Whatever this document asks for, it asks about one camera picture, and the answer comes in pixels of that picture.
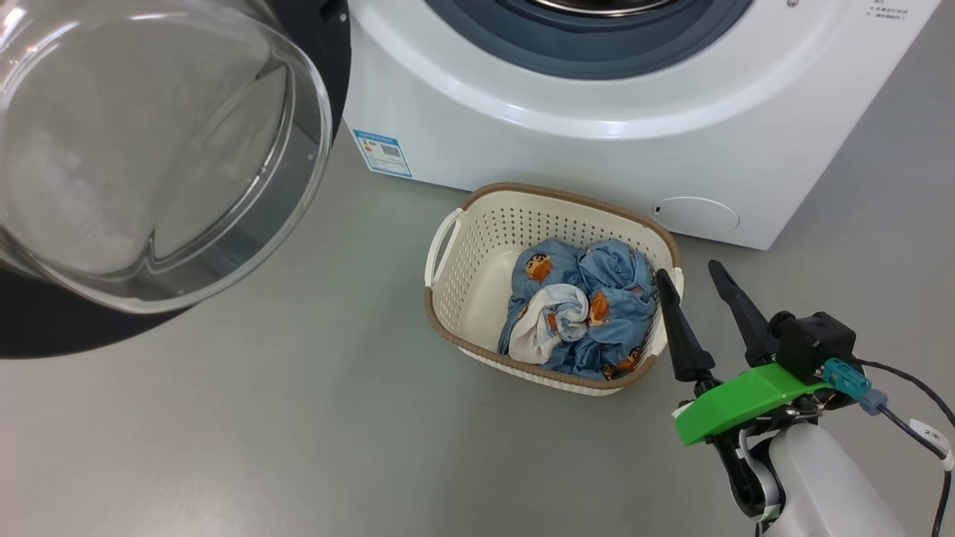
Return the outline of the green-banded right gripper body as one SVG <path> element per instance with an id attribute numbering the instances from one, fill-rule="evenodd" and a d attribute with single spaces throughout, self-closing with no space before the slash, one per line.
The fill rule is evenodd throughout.
<path id="1" fill-rule="evenodd" d="M 802 395 L 819 393 L 816 406 L 836 410 L 848 404 L 848 397 L 823 382 L 805 384 L 778 364 L 745 371 L 722 384 L 706 369 L 673 367 L 676 380 L 703 384 L 696 399 L 681 407 L 675 415 L 675 427 L 685 446 L 705 441 L 709 436 L 733 430 L 777 408 L 796 401 Z"/>

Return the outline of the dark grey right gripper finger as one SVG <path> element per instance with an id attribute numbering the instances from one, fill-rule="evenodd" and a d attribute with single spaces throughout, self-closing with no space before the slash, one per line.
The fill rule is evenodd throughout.
<path id="1" fill-rule="evenodd" d="M 712 374 L 716 366 L 712 354 L 702 348 L 689 321 L 686 320 L 681 309 L 681 296 L 671 276 L 665 269 L 658 269 L 655 283 L 675 380 L 716 383 Z"/>
<path id="2" fill-rule="evenodd" d="M 745 345 L 745 360 L 751 368 L 768 365 L 779 350 L 779 339 L 768 326 L 766 317 L 757 309 L 749 295 L 736 284 L 730 272 L 717 260 L 707 263 L 713 285 L 725 302 Z"/>

